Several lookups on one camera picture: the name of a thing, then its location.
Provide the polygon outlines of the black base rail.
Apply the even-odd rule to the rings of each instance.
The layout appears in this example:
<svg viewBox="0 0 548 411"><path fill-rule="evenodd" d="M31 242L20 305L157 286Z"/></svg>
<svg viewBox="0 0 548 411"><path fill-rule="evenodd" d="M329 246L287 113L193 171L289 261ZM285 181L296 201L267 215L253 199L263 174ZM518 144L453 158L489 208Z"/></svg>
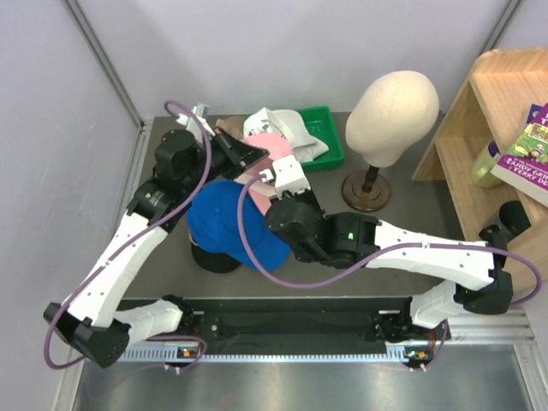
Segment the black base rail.
<svg viewBox="0 0 548 411"><path fill-rule="evenodd" d="M153 320L147 340L185 337L206 343L209 354L377 353L381 343L437 341L440 319L419 324L411 298L191 299L166 295L155 303L125 303L110 326L94 326L89 358L101 367L116 362L140 341L135 319Z"/></svg>

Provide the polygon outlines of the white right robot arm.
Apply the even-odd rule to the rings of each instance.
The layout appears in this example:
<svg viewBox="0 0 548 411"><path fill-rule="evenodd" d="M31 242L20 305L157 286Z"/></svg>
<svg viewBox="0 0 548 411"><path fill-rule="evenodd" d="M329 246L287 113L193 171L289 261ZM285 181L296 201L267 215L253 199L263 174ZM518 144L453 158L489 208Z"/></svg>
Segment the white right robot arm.
<svg viewBox="0 0 548 411"><path fill-rule="evenodd" d="M355 212L325 213L312 191L273 197L268 230L303 263L337 269L395 269L440 279L410 298L402 333L422 337L449 317L506 313L513 299L501 250L488 241L455 241L416 233Z"/></svg>

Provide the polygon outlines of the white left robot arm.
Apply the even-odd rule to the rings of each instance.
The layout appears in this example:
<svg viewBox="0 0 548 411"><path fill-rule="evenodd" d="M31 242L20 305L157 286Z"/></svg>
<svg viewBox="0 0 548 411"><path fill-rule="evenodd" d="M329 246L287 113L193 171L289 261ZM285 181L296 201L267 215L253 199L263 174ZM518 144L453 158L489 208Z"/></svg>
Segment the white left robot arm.
<svg viewBox="0 0 548 411"><path fill-rule="evenodd" d="M58 335L96 365L116 363L125 350L151 337L189 337L194 319L180 298L167 295L125 311L118 306L152 251L190 207L192 198L219 176L234 180L269 152L217 131L205 141L190 131L166 133L154 151L152 176L134 193L110 244L92 272L62 303L44 311L47 335Z"/></svg>

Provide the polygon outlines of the purple paperback book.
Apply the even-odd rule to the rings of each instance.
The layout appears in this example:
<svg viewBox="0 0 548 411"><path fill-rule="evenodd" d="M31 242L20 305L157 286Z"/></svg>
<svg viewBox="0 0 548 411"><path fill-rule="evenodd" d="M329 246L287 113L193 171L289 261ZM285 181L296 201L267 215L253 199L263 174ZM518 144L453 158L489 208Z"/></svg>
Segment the purple paperback book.
<svg viewBox="0 0 548 411"><path fill-rule="evenodd" d="M503 182L547 206L547 104L529 115L521 134L491 169Z"/></svg>

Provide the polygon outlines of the cream mannequin head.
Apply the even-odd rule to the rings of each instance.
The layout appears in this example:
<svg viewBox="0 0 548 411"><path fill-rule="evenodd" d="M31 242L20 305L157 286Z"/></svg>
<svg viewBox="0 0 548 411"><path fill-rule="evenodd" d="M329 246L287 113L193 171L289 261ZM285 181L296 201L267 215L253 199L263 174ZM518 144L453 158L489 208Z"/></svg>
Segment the cream mannequin head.
<svg viewBox="0 0 548 411"><path fill-rule="evenodd" d="M396 71L376 79L348 117L346 142L373 167L393 165L438 119L439 97L422 73Z"/></svg>

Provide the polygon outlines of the dark wooden stand base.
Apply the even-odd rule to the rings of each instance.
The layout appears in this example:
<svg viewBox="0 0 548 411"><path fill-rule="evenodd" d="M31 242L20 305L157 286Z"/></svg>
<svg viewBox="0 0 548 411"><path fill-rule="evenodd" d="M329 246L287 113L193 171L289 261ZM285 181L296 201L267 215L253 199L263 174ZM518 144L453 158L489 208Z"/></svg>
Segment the dark wooden stand base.
<svg viewBox="0 0 548 411"><path fill-rule="evenodd" d="M367 170L350 173L342 184L342 198L352 209L360 212L378 211L390 199L390 185L379 174L379 168L369 166Z"/></svg>

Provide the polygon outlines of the yellow mug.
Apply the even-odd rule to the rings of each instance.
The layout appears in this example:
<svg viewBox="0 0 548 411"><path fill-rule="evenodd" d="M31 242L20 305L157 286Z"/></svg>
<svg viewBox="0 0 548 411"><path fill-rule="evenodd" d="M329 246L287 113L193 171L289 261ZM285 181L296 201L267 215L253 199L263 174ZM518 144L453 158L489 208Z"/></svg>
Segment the yellow mug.
<svg viewBox="0 0 548 411"><path fill-rule="evenodd" d="M502 181L491 171L501 157L496 142L490 141L474 160L471 169L473 183L481 188L494 188L500 185Z"/></svg>

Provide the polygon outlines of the white grey cap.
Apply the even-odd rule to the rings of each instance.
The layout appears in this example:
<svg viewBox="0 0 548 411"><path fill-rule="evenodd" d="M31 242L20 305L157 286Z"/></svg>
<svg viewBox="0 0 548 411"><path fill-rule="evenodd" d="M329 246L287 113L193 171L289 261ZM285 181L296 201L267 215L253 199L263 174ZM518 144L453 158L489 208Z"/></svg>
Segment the white grey cap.
<svg viewBox="0 0 548 411"><path fill-rule="evenodd" d="M326 143L308 132L296 110L270 110L264 107L245 120L243 132L245 137L261 133L281 135L302 164L312 162L329 151Z"/></svg>

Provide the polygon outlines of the blue cap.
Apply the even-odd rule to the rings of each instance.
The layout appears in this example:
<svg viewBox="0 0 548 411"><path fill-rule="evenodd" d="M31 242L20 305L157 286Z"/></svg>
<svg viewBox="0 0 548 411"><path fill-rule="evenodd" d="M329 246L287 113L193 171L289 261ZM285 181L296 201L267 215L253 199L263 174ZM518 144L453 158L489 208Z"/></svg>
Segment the blue cap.
<svg viewBox="0 0 548 411"><path fill-rule="evenodd" d="M194 244L209 253L226 253L242 265L254 268L243 246L237 220L237 204L242 185L237 182L210 182L194 198L186 214ZM265 217L250 195L243 203L243 223L247 242L257 260L274 271L288 259L291 250L272 234Z"/></svg>

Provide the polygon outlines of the dark green mug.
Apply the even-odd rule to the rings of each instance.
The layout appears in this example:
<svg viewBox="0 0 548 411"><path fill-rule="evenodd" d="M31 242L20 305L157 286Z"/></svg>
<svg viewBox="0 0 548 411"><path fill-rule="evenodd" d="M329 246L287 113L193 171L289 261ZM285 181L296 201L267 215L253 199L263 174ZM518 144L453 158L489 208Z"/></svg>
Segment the dark green mug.
<svg viewBox="0 0 548 411"><path fill-rule="evenodd" d="M531 227L529 218L519 200L511 200L502 204L497 211L495 224L503 232L507 241L515 239Z"/></svg>

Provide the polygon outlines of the black cap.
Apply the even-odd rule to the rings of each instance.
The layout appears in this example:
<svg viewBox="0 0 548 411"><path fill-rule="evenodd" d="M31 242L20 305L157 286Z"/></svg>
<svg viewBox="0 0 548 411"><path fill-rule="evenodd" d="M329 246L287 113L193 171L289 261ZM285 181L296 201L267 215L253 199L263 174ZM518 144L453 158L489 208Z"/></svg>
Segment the black cap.
<svg viewBox="0 0 548 411"><path fill-rule="evenodd" d="M196 244L191 244L195 263L203 270L216 274L228 274L241 266L241 262L226 253L209 253Z"/></svg>

